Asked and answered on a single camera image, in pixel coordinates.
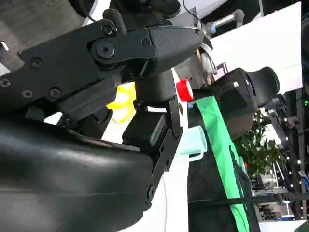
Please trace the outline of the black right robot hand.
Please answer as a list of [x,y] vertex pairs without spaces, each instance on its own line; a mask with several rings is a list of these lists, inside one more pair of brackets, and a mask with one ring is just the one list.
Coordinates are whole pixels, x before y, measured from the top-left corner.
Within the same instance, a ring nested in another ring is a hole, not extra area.
[[20,54],[0,79],[0,229],[116,232],[137,223],[183,128],[171,69],[203,42],[117,10]]

